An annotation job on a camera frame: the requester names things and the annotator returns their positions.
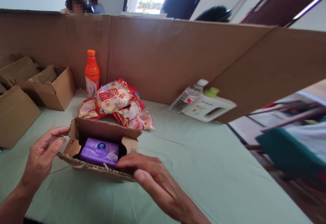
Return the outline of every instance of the plastic bottle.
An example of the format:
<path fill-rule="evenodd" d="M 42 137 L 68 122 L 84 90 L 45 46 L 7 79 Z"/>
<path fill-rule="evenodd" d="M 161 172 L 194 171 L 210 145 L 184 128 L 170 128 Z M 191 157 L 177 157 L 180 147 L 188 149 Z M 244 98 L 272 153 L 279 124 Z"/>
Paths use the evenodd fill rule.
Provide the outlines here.
<path fill-rule="evenodd" d="M 87 50 L 87 64 L 85 67 L 86 90 L 88 97 L 94 97 L 99 89 L 99 68 L 94 50 Z"/>
<path fill-rule="evenodd" d="M 194 119 L 209 122 L 237 106 L 230 100 L 217 97 L 219 91 L 217 88 L 205 90 L 196 101 L 182 112 Z"/>
<path fill-rule="evenodd" d="M 183 93 L 170 106 L 170 111 L 175 114 L 179 114 L 190 103 L 195 101 L 200 94 L 203 93 L 203 88 L 207 84 L 208 81 L 201 79 L 197 82 L 197 84 L 186 88 L 186 90 L 184 90 Z"/>

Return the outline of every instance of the white detergent bottle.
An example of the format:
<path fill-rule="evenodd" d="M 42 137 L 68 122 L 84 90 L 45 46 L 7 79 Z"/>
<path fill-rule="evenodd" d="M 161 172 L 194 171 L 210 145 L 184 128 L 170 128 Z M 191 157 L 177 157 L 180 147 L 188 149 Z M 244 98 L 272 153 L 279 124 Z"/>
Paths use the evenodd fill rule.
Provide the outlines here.
<path fill-rule="evenodd" d="M 210 88 L 204 91 L 182 112 L 194 119 L 210 122 L 237 106 L 230 100 L 217 97 L 219 91 L 217 88 Z"/>

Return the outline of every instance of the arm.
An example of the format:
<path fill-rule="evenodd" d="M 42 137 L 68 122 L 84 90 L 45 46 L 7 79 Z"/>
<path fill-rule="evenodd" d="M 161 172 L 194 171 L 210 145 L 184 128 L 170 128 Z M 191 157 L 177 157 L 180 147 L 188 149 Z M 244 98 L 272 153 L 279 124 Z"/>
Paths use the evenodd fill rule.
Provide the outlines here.
<path fill-rule="evenodd" d="M 158 158 L 129 154 L 117 163 L 122 170 L 136 168 L 134 178 L 156 204 L 183 224 L 209 224 L 210 221 L 181 189 Z"/>
<path fill-rule="evenodd" d="M 32 145 L 23 177 L 0 205 L 1 223 L 23 223 L 36 191 L 49 175 L 52 161 L 66 141 L 61 135 L 67 135 L 68 131 L 69 127 L 52 128 Z"/>

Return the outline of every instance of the orange bottle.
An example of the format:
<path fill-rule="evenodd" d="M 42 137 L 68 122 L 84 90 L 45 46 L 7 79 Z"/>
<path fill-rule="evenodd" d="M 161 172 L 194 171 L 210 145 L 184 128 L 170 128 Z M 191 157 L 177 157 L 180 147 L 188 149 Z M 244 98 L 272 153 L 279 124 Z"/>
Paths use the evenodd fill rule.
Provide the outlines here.
<path fill-rule="evenodd" d="M 87 64 L 85 67 L 87 96 L 94 97 L 99 89 L 99 68 L 96 63 L 95 51 L 87 50 Z"/>

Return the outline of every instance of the purple tissue pack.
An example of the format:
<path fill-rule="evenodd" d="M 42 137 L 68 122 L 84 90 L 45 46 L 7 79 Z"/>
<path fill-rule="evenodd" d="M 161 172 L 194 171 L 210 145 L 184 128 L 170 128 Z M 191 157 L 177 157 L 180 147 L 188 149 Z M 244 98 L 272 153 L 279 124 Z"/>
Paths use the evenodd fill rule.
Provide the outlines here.
<path fill-rule="evenodd" d="M 116 168 L 119 157 L 119 145 L 93 138 L 88 138 L 80 154 L 80 159 L 103 167 L 105 163 L 108 167 Z"/>

